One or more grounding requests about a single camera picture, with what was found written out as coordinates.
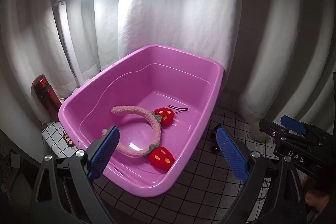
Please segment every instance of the red thermos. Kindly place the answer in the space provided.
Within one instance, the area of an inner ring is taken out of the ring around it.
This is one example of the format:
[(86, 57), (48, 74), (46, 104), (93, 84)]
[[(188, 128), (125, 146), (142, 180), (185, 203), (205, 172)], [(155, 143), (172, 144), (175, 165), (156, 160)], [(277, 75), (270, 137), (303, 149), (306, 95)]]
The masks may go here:
[(31, 85), (37, 95), (37, 98), (47, 109), (52, 119), (59, 122), (58, 110), (61, 107), (61, 102), (54, 92), (52, 86), (48, 83), (44, 75), (39, 75), (35, 78)]

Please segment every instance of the silver bolt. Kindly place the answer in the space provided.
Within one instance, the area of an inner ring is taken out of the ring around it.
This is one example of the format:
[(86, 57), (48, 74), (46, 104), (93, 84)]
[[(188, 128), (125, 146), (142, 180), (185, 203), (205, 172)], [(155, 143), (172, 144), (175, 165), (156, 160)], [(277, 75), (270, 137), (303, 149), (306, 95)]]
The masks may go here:
[(51, 159), (52, 159), (53, 157), (52, 157), (52, 155), (46, 155), (45, 157), (44, 157), (44, 160), (45, 161), (50, 161)]
[(254, 157), (254, 158), (259, 158), (260, 153), (258, 151), (252, 151), (251, 156)]
[(85, 154), (85, 151), (84, 151), (84, 150), (78, 150), (78, 151), (76, 151), (76, 156), (77, 156), (77, 157), (84, 156), (84, 154)]
[(292, 158), (290, 156), (284, 156), (283, 159), (288, 162), (292, 161)]

